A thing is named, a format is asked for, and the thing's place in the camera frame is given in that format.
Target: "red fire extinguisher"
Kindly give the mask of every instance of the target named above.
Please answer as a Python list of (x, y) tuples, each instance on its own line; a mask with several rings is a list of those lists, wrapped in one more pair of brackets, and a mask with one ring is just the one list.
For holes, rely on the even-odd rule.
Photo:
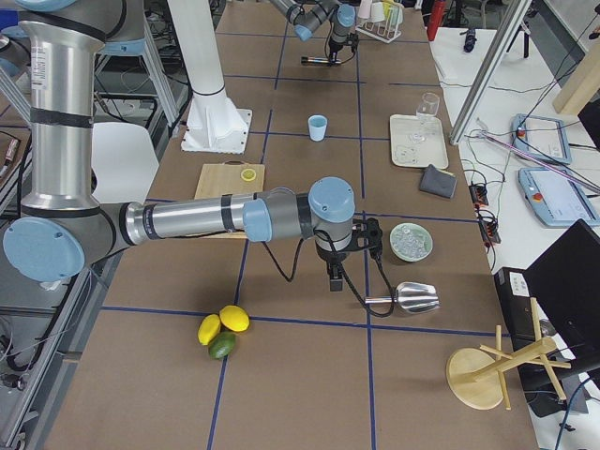
[(435, 0), (433, 8), (431, 9), (431, 16), (429, 17), (429, 24), (427, 25), (427, 38), (429, 42), (435, 39), (435, 35), (438, 32), (438, 27), (442, 22), (443, 12), (446, 7), (446, 0)]

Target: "white tray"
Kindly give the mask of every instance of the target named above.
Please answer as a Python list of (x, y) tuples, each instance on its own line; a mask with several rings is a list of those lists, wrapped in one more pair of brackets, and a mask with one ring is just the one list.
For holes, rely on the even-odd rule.
[(442, 122), (437, 117), (425, 122), (426, 139), (413, 142), (410, 136), (421, 128), (421, 121), (414, 115), (394, 114), (390, 116), (392, 162), (401, 167), (427, 167), (433, 164), (438, 169), (448, 167), (448, 155), (443, 138)]

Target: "black monitor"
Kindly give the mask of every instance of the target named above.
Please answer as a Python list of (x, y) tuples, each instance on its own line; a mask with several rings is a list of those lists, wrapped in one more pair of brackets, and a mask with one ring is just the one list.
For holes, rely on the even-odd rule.
[[(588, 372), (599, 380), (600, 237), (585, 221), (578, 220), (523, 276), (530, 295), (537, 298), (576, 357), (570, 369), (555, 369), (559, 379)], [(548, 388), (545, 371), (529, 367), (519, 373), (525, 390)]]

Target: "glass cup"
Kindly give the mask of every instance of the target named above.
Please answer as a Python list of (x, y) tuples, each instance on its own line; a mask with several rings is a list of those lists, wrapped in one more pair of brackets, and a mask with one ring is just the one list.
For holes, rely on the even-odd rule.
[(416, 107), (416, 116), (419, 119), (418, 129), (409, 135), (414, 143), (422, 143), (427, 139), (426, 126), (427, 121), (435, 117), (440, 109), (440, 98), (432, 92), (426, 92), (421, 97), (419, 105)]

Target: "wooden cutting board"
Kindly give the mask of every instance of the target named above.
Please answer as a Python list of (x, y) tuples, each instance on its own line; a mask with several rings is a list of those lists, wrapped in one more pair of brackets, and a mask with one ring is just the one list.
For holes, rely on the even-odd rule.
[[(243, 173), (254, 171), (256, 177), (245, 180)], [(225, 194), (249, 194), (262, 192), (264, 184), (264, 165), (245, 162), (224, 162), (222, 164), (204, 164), (194, 199), (213, 199)], [(233, 237), (246, 239), (244, 232), (228, 232), (210, 237)]]

